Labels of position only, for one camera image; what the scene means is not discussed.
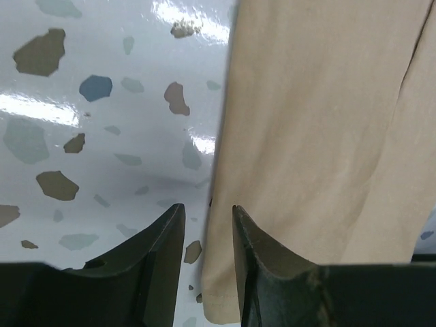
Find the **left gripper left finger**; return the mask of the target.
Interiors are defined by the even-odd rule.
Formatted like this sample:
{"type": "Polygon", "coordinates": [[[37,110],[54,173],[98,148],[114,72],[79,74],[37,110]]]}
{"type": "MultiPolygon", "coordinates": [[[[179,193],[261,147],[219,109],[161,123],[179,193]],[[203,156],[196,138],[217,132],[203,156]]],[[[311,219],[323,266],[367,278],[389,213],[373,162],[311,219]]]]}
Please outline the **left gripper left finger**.
{"type": "Polygon", "coordinates": [[[69,269],[62,326],[172,326],[185,238],[185,207],[69,269]]]}

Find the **beige t shirt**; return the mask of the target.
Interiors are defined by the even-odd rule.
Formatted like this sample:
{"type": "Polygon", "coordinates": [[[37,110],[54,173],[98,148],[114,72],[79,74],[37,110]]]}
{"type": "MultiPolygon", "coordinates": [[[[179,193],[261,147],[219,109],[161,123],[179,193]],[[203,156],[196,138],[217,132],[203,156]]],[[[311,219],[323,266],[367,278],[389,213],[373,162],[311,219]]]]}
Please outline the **beige t shirt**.
{"type": "Polygon", "coordinates": [[[435,2],[241,1],[202,297],[240,319],[232,207],[316,264],[408,262],[435,205],[435,2]]]}

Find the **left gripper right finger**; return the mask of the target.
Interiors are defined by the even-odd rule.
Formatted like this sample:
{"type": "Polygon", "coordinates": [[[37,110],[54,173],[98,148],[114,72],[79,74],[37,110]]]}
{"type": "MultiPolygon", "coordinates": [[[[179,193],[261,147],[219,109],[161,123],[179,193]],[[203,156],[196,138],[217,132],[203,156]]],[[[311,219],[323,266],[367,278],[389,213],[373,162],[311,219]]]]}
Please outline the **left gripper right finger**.
{"type": "Polygon", "coordinates": [[[319,326],[320,296],[307,282],[316,264],[263,231],[232,207],[232,237],[242,326],[319,326]]]}

